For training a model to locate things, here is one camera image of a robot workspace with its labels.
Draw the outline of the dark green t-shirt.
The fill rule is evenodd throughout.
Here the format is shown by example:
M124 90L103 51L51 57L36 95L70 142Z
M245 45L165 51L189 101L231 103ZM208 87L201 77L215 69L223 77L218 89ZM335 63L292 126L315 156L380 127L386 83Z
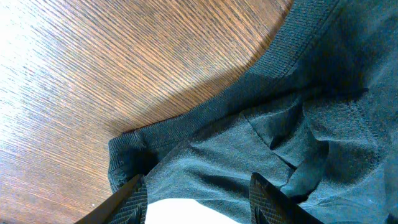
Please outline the dark green t-shirt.
M109 142L117 191L240 223L258 173L323 223L397 221L397 2L295 1L265 54L188 113Z

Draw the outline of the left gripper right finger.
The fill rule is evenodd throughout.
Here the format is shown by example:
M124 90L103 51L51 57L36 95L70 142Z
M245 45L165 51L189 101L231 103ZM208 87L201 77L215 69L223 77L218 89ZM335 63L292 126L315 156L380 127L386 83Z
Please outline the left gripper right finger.
M249 203L252 224L323 224L257 172L251 175Z

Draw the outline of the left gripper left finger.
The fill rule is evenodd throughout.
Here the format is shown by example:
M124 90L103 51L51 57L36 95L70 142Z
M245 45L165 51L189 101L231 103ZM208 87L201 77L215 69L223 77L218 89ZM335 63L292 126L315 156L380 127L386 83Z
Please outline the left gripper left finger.
M146 183L139 174L76 224L145 224L147 205Z

